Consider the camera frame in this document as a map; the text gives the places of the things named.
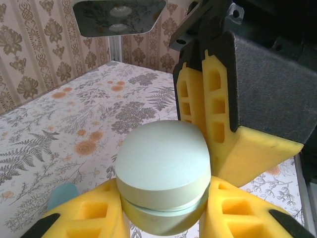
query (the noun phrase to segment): damask wallpaper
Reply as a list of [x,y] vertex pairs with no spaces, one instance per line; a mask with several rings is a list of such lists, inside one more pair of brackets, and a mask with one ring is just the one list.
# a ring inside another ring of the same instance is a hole
[[79,35],[69,0],[0,3],[0,114],[110,60],[108,38]]
[[179,52],[169,49],[169,39],[185,16],[185,8],[169,3],[151,32],[123,36],[123,62],[172,73]]

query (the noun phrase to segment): orange flower print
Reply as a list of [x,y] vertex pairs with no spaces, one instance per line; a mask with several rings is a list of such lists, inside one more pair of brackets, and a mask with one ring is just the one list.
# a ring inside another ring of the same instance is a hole
[[66,93],[64,93],[64,92],[57,92],[57,93],[54,93],[54,94],[52,95],[52,98],[54,98],[54,99],[61,99],[61,98],[65,97],[65,95],[66,95]]
[[117,86],[113,86],[113,87],[111,87],[111,90],[112,90],[113,92],[120,92],[120,91],[122,91],[122,90],[123,90],[123,87],[122,87],[122,86],[117,85]]
[[100,171],[99,171],[99,170],[97,170],[97,168],[95,168],[95,170],[94,170],[93,172],[90,172],[90,174],[93,174],[93,175],[94,175],[94,177],[96,177],[97,175],[99,175],[99,174],[100,174]]
[[75,151],[79,155],[91,155],[96,150],[97,146],[93,141],[82,141],[78,143],[75,147]]
[[14,195],[14,193],[11,192],[11,191],[4,192],[4,193],[0,196],[0,197],[1,197],[1,202],[7,201],[7,200],[10,199],[10,198],[14,198],[13,195]]
[[67,156],[63,159],[63,162],[68,162],[72,158],[72,155],[67,154]]
[[100,140],[103,137],[103,133],[101,131],[95,131],[90,134],[89,139],[91,141],[97,141]]
[[123,81],[117,82],[117,85],[119,85],[119,86],[123,86],[124,84],[125,84],[125,82],[123,82]]
[[46,127],[46,130],[53,131],[54,130],[54,126],[50,125],[50,126]]
[[121,147],[122,144],[123,144],[123,140],[122,140],[122,139],[119,139],[119,140],[117,141],[117,143],[118,143],[117,147]]
[[66,93],[70,92],[71,90],[73,90],[71,87],[67,87],[63,89],[63,91]]
[[86,134],[86,131],[84,129],[81,129],[77,132],[77,135],[84,136]]
[[91,124],[92,124],[93,126],[96,126],[96,125],[100,125],[100,122],[99,122],[99,121],[93,121]]
[[267,173],[270,174],[270,175],[279,175],[281,173],[281,169],[277,165],[274,168],[268,170]]

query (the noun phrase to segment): round foam puck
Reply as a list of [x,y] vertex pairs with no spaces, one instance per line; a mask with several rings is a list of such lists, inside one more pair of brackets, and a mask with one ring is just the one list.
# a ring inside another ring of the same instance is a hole
[[126,136],[115,173],[129,203],[157,212],[180,211],[200,202],[210,183],[209,151],[196,126],[156,121]]
[[195,225],[205,211],[209,188],[193,206],[181,211],[159,212],[138,207],[121,197],[121,204],[127,218],[139,229],[155,236],[174,236]]

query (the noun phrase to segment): floral tablecloth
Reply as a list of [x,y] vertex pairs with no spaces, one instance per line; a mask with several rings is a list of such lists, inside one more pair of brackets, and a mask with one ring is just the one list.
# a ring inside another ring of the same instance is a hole
[[[172,75],[114,61],[0,117],[0,236],[21,237],[59,184],[84,193],[113,178],[126,134],[165,119],[177,119]],[[302,222],[293,159],[242,189]],[[196,224],[173,238],[198,236]],[[131,237],[155,236],[131,225]]]

